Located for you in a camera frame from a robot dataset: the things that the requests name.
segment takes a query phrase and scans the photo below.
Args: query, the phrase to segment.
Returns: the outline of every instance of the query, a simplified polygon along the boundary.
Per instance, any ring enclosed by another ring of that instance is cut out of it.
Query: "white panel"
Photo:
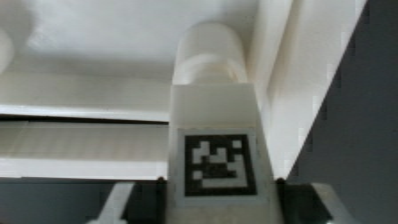
[[[261,0],[255,17],[250,54],[246,60],[248,79],[255,95],[262,99],[282,42],[293,0]]]
[[[275,177],[286,177],[293,167],[362,6],[364,0],[293,2],[271,79],[261,99]]]
[[[168,121],[166,81],[122,76],[5,73],[0,113]]]
[[[152,180],[166,175],[166,133],[156,125],[1,122],[0,167],[19,177]]]

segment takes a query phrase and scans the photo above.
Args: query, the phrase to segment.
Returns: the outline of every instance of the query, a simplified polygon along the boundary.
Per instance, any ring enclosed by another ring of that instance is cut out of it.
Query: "white cylindrical part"
[[[172,83],[230,82],[246,82],[241,41],[225,25],[202,23],[179,42]]]
[[[0,29],[0,74],[7,69],[14,57],[12,41],[5,31]]]

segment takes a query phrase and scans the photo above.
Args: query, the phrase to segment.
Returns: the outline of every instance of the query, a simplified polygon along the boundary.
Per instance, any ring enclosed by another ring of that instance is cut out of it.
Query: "gray floor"
[[[353,40],[287,181],[332,184],[362,224],[396,224],[396,0],[369,0]],[[108,182],[0,180],[0,222],[83,223],[110,186]]]
[[[398,1],[369,1],[289,182],[330,183],[364,224],[398,223]]]

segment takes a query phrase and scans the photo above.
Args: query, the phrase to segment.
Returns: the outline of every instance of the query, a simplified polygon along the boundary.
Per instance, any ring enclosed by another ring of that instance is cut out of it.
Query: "dark gray surface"
[[[0,224],[85,224],[111,186],[110,181],[0,179]]]
[[[398,1],[371,0],[289,182],[330,183],[364,224],[398,223]]]
[[[396,0],[369,1],[367,18],[341,62],[310,140],[287,181],[330,183],[362,224],[396,224]],[[0,222],[85,223],[99,212],[101,195],[110,187],[108,183],[85,181],[0,180]]]

